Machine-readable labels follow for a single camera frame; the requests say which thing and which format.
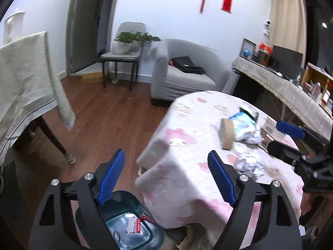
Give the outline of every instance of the silver screw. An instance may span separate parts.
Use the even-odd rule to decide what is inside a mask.
[[[87,173],[87,174],[84,175],[85,180],[92,180],[93,178],[94,178],[93,173]]]
[[[247,182],[249,180],[249,177],[247,175],[240,175],[239,178],[243,182]]]
[[[59,180],[58,179],[54,179],[54,180],[51,181],[51,184],[53,186],[57,186],[59,184]]]
[[[274,180],[273,181],[273,186],[276,187],[276,188],[279,188],[281,186],[281,183],[277,180]]]

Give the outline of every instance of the floral tablecloth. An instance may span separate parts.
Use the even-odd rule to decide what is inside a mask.
[[[136,179],[135,185],[159,225],[176,228],[199,223],[207,229],[210,243],[216,243],[232,207],[224,202],[214,182],[207,156],[215,150],[224,163],[235,163],[236,155],[221,149],[218,130],[221,118],[237,113],[243,103],[243,100],[221,92],[205,91],[180,97],[170,106],[137,159],[147,171]],[[258,112],[258,125],[262,126],[267,115]],[[284,143],[297,148],[289,136]],[[257,181],[270,184],[272,180],[279,180],[299,218],[302,179],[294,173],[293,167],[270,157],[261,148],[252,146],[249,151],[259,155],[265,169],[265,175]],[[258,202],[254,204],[242,247],[252,240],[259,210]]]

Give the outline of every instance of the blue globe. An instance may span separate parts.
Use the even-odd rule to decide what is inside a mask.
[[[245,57],[249,57],[249,56],[251,55],[251,51],[248,50],[248,49],[245,49],[244,52],[243,52],[243,55],[244,55]]]

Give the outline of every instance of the crumpled plastic wrapper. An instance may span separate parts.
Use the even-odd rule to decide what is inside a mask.
[[[248,144],[261,144],[265,139],[261,136],[260,127],[256,127],[256,131],[253,135],[248,137],[245,142]]]
[[[255,122],[243,112],[238,112],[229,119],[234,125],[236,142],[250,137],[256,131]]]
[[[245,152],[241,154],[235,163],[234,168],[239,174],[247,175],[250,178],[258,178],[265,174],[264,166],[259,161],[259,155],[254,152]]]

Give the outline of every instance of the door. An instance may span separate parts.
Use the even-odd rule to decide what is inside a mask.
[[[99,13],[103,0],[71,0],[67,23],[67,72],[97,62]]]

